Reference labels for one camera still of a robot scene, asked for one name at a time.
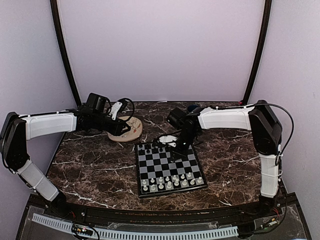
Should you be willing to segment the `white chess queen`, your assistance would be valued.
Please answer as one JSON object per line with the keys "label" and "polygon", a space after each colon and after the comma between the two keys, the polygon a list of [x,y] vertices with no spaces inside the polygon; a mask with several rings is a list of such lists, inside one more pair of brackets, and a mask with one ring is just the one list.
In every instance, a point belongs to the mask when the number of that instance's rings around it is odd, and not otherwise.
{"label": "white chess queen", "polygon": [[172,189],[172,188],[173,188],[173,185],[172,185],[172,182],[171,182],[171,181],[168,181],[168,182],[166,183],[166,188],[167,188],[167,189]]}

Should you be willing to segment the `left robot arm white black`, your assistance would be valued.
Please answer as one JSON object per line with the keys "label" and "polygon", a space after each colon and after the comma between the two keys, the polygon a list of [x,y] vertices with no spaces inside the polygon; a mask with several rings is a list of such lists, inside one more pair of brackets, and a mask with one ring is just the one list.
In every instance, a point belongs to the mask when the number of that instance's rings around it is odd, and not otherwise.
{"label": "left robot arm white black", "polygon": [[71,213],[65,195],[46,176],[64,133],[98,130],[115,136],[129,131],[128,119],[107,113],[65,110],[51,113],[6,115],[0,134],[3,164],[17,174],[34,192],[51,203],[60,218]]}

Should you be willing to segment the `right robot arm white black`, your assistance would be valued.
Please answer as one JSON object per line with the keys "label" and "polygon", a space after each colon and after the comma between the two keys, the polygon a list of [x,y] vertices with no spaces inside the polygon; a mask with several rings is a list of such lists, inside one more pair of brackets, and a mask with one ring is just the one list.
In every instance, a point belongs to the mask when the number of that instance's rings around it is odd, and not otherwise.
{"label": "right robot arm white black", "polygon": [[167,121],[180,131],[175,140],[175,156],[186,154],[187,148],[203,130],[237,129],[250,131],[261,163],[260,194],[265,197],[255,205],[255,213],[266,217],[275,208],[274,198],[280,179],[282,125],[265,100],[256,104],[232,107],[196,107],[190,112],[174,108]]}

